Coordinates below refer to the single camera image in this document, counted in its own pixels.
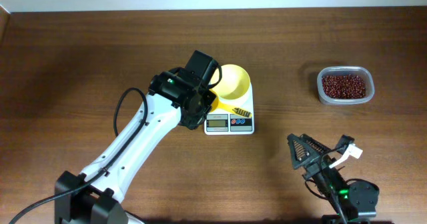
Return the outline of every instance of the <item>wooden table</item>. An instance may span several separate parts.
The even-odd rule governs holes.
[[[123,206],[146,218],[294,220],[332,214],[294,171],[286,136],[330,147],[345,133],[364,152],[344,178],[380,187],[377,220],[427,218],[427,7],[13,13],[0,47],[0,222],[53,193],[113,140],[128,87],[184,66],[195,49],[245,68],[256,132],[207,136],[177,127],[136,175]],[[367,68],[369,103],[319,102],[329,66]],[[126,99],[119,128],[140,97]],[[21,223],[52,223],[53,204]]]

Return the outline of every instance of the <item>yellow bowl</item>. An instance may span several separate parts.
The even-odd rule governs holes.
[[[236,105],[243,104],[248,98],[250,87],[249,74],[245,69],[234,64],[222,65],[222,79],[212,90],[225,102],[233,102]],[[220,77],[217,69],[211,78],[211,83],[216,83]]]

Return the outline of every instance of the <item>white connector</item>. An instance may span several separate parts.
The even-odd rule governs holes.
[[[359,157],[362,155],[362,152],[363,152],[363,150],[360,149],[359,147],[357,147],[356,144],[354,144],[354,143],[350,144],[350,145],[348,145],[346,151],[341,156],[341,158],[336,160],[336,162],[334,162],[333,164],[329,165],[329,168],[334,168],[334,167],[338,166],[339,164],[345,162],[349,156],[352,156],[356,159],[359,159]]]

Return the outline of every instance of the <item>green light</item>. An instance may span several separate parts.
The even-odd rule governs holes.
[[[348,189],[343,189],[339,192],[339,194],[344,195],[344,194],[348,194]]]

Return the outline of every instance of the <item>yellow scoop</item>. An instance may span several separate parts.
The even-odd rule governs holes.
[[[236,114],[236,115],[241,115],[242,117],[252,117],[252,113],[250,113],[249,111],[246,111],[245,109],[235,107],[233,105],[228,105],[228,104],[222,103],[220,101],[220,98],[218,97],[218,95],[215,98],[215,101],[213,101],[213,103],[212,103],[211,112],[215,111],[217,108],[223,109],[225,111],[228,111],[228,112]]]

